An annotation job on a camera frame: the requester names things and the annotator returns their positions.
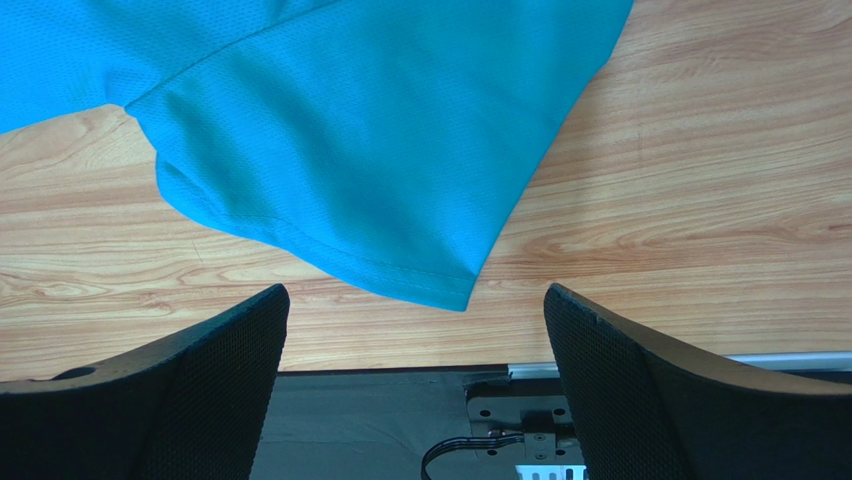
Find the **blue cloth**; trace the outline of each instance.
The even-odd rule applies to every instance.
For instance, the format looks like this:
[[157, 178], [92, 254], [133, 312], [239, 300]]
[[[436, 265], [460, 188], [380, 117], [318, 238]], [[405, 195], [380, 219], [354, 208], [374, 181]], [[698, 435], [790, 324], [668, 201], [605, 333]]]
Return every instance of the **blue cloth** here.
[[631, 3], [4, 0], [0, 133], [123, 106], [187, 217], [464, 310]]

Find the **stitching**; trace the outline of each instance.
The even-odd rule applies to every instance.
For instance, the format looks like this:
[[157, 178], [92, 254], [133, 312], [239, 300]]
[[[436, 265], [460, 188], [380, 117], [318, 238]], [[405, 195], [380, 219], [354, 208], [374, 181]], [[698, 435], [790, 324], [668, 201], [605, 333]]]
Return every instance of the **stitching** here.
[[167, 84], [171, 83], [171, 82], [172, 82], [173, 80], [175, 80], [177, 77], [180, 77], [181, 75], [183, 75], [184, 73], [186, 73], [187, 71], [189, 71], [190, 69], [192, 69], [193, 67], [195, 67], [196, 65], [199, 65], [199, 64], [201, 64], [201, 63], [203, 63], [203, 62], [207, 61], [207, 60], [208, 60], [208, 59], [210, 59], [211, 57], [218, 55], [218, 54], [219, 54], [219, 53], [221, 53], [222, 51], [224, 51], [224, 50], [226, 50], [226, 49], [228, 49], [228, 48], [232, 47], [233, 45], [236, 45], [236, 44], [238, 44], [238, 43], [242, 42], [243, 40], [247, 40], [247, 39], [249, 39], [249, 38], [251, 38], [251, 37], [253, 37], [253, 36], [255, 36], [255, 35], [260, 35], [260, 34], [262, 34], [262, 33], [264, 33], [264, 32], [267, 32], [267, 31], [269, 31], [269, 30], [272, 30], [272, 29], [274, 29], [274, 28], [278, 28], [279, 26], [284, 25], [284, 24], [286, 24], [286, 23], [288, 23], [288, 22], [291, 22], [291, 21], [293, 21], [293, 20], [296, 20], [297, 18], [300, 18], [300, 17], [302, 17], [302, 16], [304, 16], [304, 15], [307, 15], [307, 14], [309, 14], [309, 13], [313, 13], [313, 12], [316, 12], [316, 11], [318, 11], [318, 10], [321, 10], [321, 9], [325, 8], [325, 7], [328, 7], [328, 6], [331, 6], [331, 5], [334, 5], [334, 4], [337, 4], [337, 3], [340, 3], [340, 2], [342, 2], [342, 1], [344, 1], [344, 0], [333, 0], [333, 1], [331, 1], [331, 2], [324, 3], [324, 4], [322, 4], [322, 5], [319, 5], [319, 6], [317, 6], [317, 7], [311, 8], [311, 9], [309, 9], [309, 10], [305, 10], [304, 12], [299, 13], [299, 14], [297, 14], [297, 15], [295, 15], [295, 16], [288, 17], [288, 18], [285, 18], [285, 19], [283, 19], [283, 20], [279, 20], [279, 21], [277, 21], [277, 22], [275, 22], [275, 23], [273, 23], [273, 24], [271, 24], [271, 25], [267, 25], [266, 27], [263, 27], [263, 28], [261, 28], [260, 30], [257, 30], [257, 31], [251, 32], [251, 33], [249, 33], [249, 34], [246, 34], [246, 35], [244, 35], [244, 36], [242, 36], [242, 37], [240, 37], [240, 38], [238, 38], [238, 39], [236, 39], [236, 40], [234, 40], [234, 41], [232, 41], [232, 42], [226, 43], [225, 45], [223, 45], [223, 46], [221, 46], [221, 47], [217, 48], [216, 50], [213, 50], [213, 51], [212, 51], [212, 52], [210, 52], [209, 54], [207, 54], [207, 55], [205, 55], [205, 56], [203, 56], [203, 57], [199, 58], [198, 60], [196, 60], [196, 61], [194, 61], [194, 62], [190, 63], [189, 65], [187, 65], [187, 66], [186, 66], [186, 67], [184, 67], [183, 69], [179, 70], [177, 73], [175, 73], [175, 74], [173, 74], [173, 75], [170, 75], [168, 78], [166, 78], [165, 80], [161, 81], [160, 83], [158, 83], [158, 84], [154, 85], [154, 86], [153, 86], [153, 87], [151, 87], [151, 89], [150, 89], [150, 90], [148, 90], [147, 92], [145, 92], [145, 93], [143, 93], [143, 94], [139, 95], [139, 96], [138, 96], [138, 97], [136, 97], [135, 99], [133, 99], [133, 100], [131, 100], [130, 102], [128, 102], [128, 103], [127, 103], [127, 105], [125, 105], [125, 106], [124, 106], [124, 108], [132, 108], [132, 107], [133, 107], [133, 105], [134, 105], [136, 102], [139, 102], [139, 101], [143, 100], [145, 97], [147, 97], [148, 95], [150, 95], [150, 94], [151, 94], [151, 93], [153, 93], [154, 91], [159, 90], [160, 88], [164, 87], [165, 85], [167, 85]]
[[[192, 191], [192, 190], [190, 190], [190, 189], [188, 189], [188, 188], [182, 188], [181, 190], [182, 190], [182, 191], [184, 191], [184, 192], [186, 192], [186, 193], [189, 193], [190, 195], [192, 195], [193, 197], [195, 197], [197, 200], [201, 201], [201, 203], [202, 203], [202, 204], [204, 204], [204, 206], [205, 206], [205, 207], [207, 207], [207, 210], [208, 210], [208, 211], [210, 211], [210, 212], [214, 212], [214, 213], [215, 213], [215, 212], [217, 212], [217, 210], [216, 210], [216, 209], [211, 208], [211, 205], [210, 205], [210, 203], [207, 201], [207, 199], [206, 199], [206, 198], [204, 198], [204, 197], [202, 197], [202, 196], [201, 196], [201, 195], [199, 195], [198, 193], [196, 193], [196, 192], [194, 192], [194, 191]], [[392, 268], [392, 269], [394, 269], [394, 270], [404, 270], [404, 271], [409, 271], [409, 272], [414, 272], [414, 273], [420, 273], [420, 274], [423, 274], [423, 275], [429, 275], [429, 276], [432, 276], [432, 277], [441, 277], [441, 278], [447, 278], [447, 279], [450, 279], [450, 280], [459, 280], [459, 281], [462, 281], [462, 282], [468, 282], [468, 283], [470, 282], [470, 280], [469, 280], [469, 279], [462, 278], [462, 277], [454, 277], [454, 276], [452, 276], [452, 275], [444, 275], [444, 274], [441, 274], [441, 273], [425, 272], [425, 271], [423, 271], [423, 270], [417, 270], [417, 269], [415, 269], [415, 268], [400, 267], [400, 266], [398, 266], [398, 265], [393, 265], [393, 264], [390, 264], [390, 263], [380, 262], [380, 261], [377, 261], [377, 260], [372, 260], [372, 259], [369, 259], [369, 258], [364, 258], [364, 257], [359, 257], [359, 256], [357, 256], [357, 255], [352, 255], [352, 254], [351, 254], [351, 253], [349, 253], [349, 252], [345, 252], [345, 251], [343, 251], [343, 250], [340, 250], [339, 248], [333, 247], [333, 246], [331, 246], [331, 245], [329, 245], [329, 244], [327, 244], [327, 243], [325, 243], [325, 242], [321, 242], [321, 241], [317, 240], [316, 238], [314, 238], [314, 237], [312, 237], [312, 236], [308, 235], [307, 233], [305, 233], [302, 229], [300, 229], [300, 228], [299, 228], [299, 227], [297, 227], [296, 225], [293, 225], [292, 223], [288, 222], [287, 220], [284, 220], [284, 219], [281, 219], [281, 218], [277, 218], [277, 217], [268, 217], [268, 216], [263, 216], [263, 215], [230, 215], [230, 214], [227, 214], [227, 213], [225, 213], [223, 216], [224, 216], [225, 218], [229, 219], [229, 220], [239, 220], [239, 219], [241, 219], [241, 218], [260, 218], [260, 219], [265, 219], [265, 220], [273, 220], [273, 221], [276, 221], [276, 222], [282, 223], [282, 224], [284, 224], [284, 225], [287, 225], [288, 227], [290, 227], [291, 229], [293, 229], [293, 230], [294, 230], [296, 233], [298, 233], [299, 235], [301, 235], [301, 236], [305, 237], [306, 239], [308, 239], [308, 240], [310, 240], [310, 241], [312, 241], [312, 242], [314, 242], [314, 243], [316, 243], [316, 244], [318, 244], [318, 245], [321, 245], [321, 246], [323, 246], [323, 247], [325, 247], [325, 248], [328, 248], [328, 249], [330, 249], [330, 250], [334, 250], [334, 251], [335, 251], [335, 252], [337, 252], [337, 253], [340, 253], [340, 254], [342, 254], [342, 255], [345, 255], [345, 256], [347, 256], [347, 257], [353, 258], [353, 259], [358, 260], [358, 261], [371, 263], [371, 264], [373, 264], [373, 265], [378, 265], [378, 266], [381, 266], [381, 267], [388, 267], [388, 268]], [[232, 227], [233, 227], [233, 226], [236, 226], [236, 224], [234, 224], [234, 223], [230, 223], [230, 222], [228, 222], [228, 223], [229, 223], [229, 224], [230, 224], [230, 226], [232, 226]], [[411, 286], [417, 286], [417, 287], [425, 288], [426, 290], [435, 290], [435, 291], [438, 291], [438, 292], [445, 292], [445, 293], [449, 293], [449, 294], [451, 294], [451, 295], [460, 296], [460, 297], [465, 296], [465, 294], [463, 294], [463, 293], [452, 292], [452, 291], [449, 291], [449, 290], [447, 290], [447, 291], [444, 291], [444, 290], [436, 290], [436, 289], [433, 289], [433, 288], [429, 288], [429, 287], [421, 286], [421, 285], [419, 285], [419, 284], [406, 283], [405, 281], [402, 281], [402, 280], [399, 280], [398, 282], [399, 282], [399, 283], [402, 283], [403, 285], [411, 285]]]

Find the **metal bracket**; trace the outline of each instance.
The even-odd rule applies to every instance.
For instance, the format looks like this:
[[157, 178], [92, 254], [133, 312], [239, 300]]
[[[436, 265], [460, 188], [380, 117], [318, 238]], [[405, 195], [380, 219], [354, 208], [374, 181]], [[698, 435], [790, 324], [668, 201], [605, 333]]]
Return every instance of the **metal bracket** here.
[[480, 461], [507, 465], [584, 463], [558, 380], [476, 385], [467, 392], [467, 412], [474, 437], [524, 434], [524, 443], [477, 451]]

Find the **black cable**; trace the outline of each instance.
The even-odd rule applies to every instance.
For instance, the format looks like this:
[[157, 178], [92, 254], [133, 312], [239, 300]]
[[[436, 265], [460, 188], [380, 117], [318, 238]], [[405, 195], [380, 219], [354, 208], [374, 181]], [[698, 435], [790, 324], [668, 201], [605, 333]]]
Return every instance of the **black cable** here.
[[426, 473], [426, 465], [445, 453], [456, 450], [493, 450], [515, 443], [523, 443], [523, 441], [523, 433], [512, 433], [502, 437], [456, 437], [444, 440], [430, 448], [426, 455], [423, 455], [423, 460], [420, 462], [420, 480], [432, 480], [432, 477]]

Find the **wood grain surface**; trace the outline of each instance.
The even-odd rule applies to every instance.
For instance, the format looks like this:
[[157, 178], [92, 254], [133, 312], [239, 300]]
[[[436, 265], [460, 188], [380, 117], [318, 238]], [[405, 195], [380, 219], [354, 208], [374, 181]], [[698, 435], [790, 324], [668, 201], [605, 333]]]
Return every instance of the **wood grain surface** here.
[[638, 0], [463, 314], [185, 219], [116, 107], [0, 136], [0, 380], [127, 351], [274, 282], [289, 370], [548, 361], [554, 281], [722, 354], [852, 350], [850, 17], [850, 0]]

